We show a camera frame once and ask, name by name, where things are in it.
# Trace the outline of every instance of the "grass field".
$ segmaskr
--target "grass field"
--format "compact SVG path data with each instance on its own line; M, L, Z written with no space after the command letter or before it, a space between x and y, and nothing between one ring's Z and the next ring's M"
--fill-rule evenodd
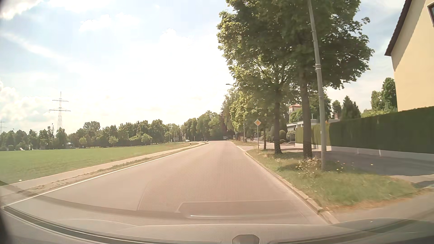
M172 142L135 147L0 152L0 181L11 184L20 179L30 180L189 145L184 142Z
M322 207L378 203L408 198L419 191L410 182L364 173L338 162L327 162L329 170L321 171L320 161L300 162L302 152L284 152L279 157L272 150L248 153Z

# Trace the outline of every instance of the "grass strip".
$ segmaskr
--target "grass strip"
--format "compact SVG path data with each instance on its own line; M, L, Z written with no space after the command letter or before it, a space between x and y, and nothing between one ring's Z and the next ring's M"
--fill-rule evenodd
M420 190L408 181L365 173L340 162L328 161L328 170L321 171L320 161L305 161L302 152L283 152L275 156L273 150L258 152L254 149L248 153L321 207L336 208L408 198Z

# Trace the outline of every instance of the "asphalt road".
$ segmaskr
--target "asphalt road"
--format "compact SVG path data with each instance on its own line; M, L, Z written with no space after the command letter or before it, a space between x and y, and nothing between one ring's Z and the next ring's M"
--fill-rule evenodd
M150 224L326 224L228 141L210 142L10 207L99 231Z

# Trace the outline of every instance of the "green hedge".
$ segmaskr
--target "green hedge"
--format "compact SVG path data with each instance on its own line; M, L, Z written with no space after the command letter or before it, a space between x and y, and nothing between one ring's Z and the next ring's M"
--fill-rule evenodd
M303 128L296 129L296 143L303 143Z
M434 153L434 107L350 119L327 126L327 145L381 149L399 152ZM320 145L319 125L312 127L312 143ZM303 129L296 142L303 142Z
M329 124L326 124L326 126L325 126L328 146L330 146L329 126L330 126ZM320 125L312 126L311 142L312 142L312 144L315 144L315 145L321 145L321 126ZM297 128L297 130L296 130L296 143L303 143L303 127Z

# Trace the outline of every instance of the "priority road sign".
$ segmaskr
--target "priority road sign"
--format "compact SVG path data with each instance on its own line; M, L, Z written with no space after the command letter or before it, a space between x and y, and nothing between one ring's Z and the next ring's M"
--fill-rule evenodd
M257 119L257 120L255 120L254 123L255 123L256 126L259 126L259 125L261 124L261 121L259 121L259 120Z

